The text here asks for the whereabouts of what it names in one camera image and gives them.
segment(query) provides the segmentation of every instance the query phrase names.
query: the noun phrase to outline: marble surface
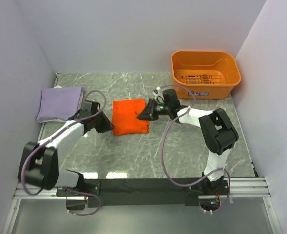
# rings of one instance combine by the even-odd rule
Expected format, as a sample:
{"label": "marble surface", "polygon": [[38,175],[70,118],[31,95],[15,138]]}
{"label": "marble surface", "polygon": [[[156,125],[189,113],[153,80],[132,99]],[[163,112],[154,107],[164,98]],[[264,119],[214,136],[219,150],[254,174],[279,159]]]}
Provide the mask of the marble surface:
{"label": "marble surface", "polygon": [[[157,86],[171,83],[170,73],[75,73],[59,74],[57,84],[62,87],[83,86],[86,91],[101,90],[107,97],[106,116],[112,119],[112,101],[151,98]],[[102,102],[98,94],[90,100]],[[182,100],[188,105],[190,100]],[[255,177],[242,129],[231,96],[224,100],[198,100],[197,109],[227,111],[239,134],[239,141],[228,157],[227,169],[232,177]],[[150,122],[148,134],[113,136],[112,132],[99,134],[91,130],[74,142],[59,156],[61,168],[94,173],[99,178],[162,178],[160,146],[169,118],[160,117]],[[62,126],[46,123],[41,138]],[[166,167],[172,177],[200,177],[207,161],[208,149],[200,128],[187,124],[174,124],[165,144]]]}

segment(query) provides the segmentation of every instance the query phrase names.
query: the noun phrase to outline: orange cloth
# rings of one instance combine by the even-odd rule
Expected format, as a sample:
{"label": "orange cloth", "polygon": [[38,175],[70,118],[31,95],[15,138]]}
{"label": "orange cloth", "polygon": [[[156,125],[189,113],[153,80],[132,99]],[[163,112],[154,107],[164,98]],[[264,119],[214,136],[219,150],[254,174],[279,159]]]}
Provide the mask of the orange cloth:
{"label": "orange cloth", "polygon": [[149,122],[138,120],[137,116],[146,107],[145,100],[113,101],[113,135],[148,133]]}

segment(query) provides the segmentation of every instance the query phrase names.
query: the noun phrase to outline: plastic basket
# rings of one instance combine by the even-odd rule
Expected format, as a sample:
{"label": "plastic basket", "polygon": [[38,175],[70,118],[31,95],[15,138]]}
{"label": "plastic basket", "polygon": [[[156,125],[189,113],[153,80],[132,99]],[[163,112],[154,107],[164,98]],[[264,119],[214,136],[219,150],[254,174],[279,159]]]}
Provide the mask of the plastic basket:
{"label": "plastic basket", "polygon": [[[188,88],[197,99],[224,99],[241,75],[232,55],[222,51],[177,51],[172,55],[172,83]],[[180,99],[193,98],[174,87]]]}

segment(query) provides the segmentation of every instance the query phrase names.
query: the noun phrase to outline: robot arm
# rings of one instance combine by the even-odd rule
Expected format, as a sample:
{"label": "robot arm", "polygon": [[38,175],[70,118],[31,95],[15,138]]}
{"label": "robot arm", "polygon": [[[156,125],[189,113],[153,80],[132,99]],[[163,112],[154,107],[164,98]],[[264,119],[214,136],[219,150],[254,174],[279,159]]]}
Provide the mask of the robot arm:
{"label": "robot arm", "polygon": [[[97,132],[104,133],[114,128],[103,112],[93,118],[70,126],[70,124],[77,120],[95,114],[99,109],[100,104],[98,102],[85,101],[82,109],[78,110],[72,117],[70,117],[70,119],[58,131],[37,143],[27,143],[23,149],[18,180],[21,181],[22,167],[29,154],[40,145],[50,141],[45,147],[37,151],[32,158],[25,172],[26,183],[47,190],[52,189],[53,187],[75,187],[79,190],[83,190],[83,174],[60,169],[58,157],[64,153],[66,148],[71,145],[73,141],[78,140],[91,129],[95,128]],[[67,128],[67,130],[52,140],[52,137],[57,135],[64,128]]]}
{"label": "robot arm", "polygon": [[[147,107],[138,116],[140,120],[158,120],[159,115],[169,115],[171,120],[184,114],[188,107],[181,106],[176,91],[168,89],[163,92],[162,102],[159,101],[159,90],[154,91],[155,99],[150,99]],[[227,113],[223,109],[215,111],[204,111],[191,108],[189,112],[177,123],[191,124],[200,127],[205,143],[209,149],[207,165],[203,175],[208,174],[217,168],[224,168],[228,154],[238,140],[238,133],[230,121]],[[223,171],[217,171],[208,176],[210,184],[218,184],[223,180]]]}

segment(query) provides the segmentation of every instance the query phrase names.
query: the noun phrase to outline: purple cloth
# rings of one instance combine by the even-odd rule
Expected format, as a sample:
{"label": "purple cloth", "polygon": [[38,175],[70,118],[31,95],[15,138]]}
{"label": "purple cloth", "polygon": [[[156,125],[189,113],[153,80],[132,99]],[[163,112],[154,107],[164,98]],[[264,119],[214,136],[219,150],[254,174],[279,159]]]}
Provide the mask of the purple cloth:
{"label": "purple cloth", "polygon": [[80,108],[81,95],[82,87],[43,89],[36,121],[67,121]]}

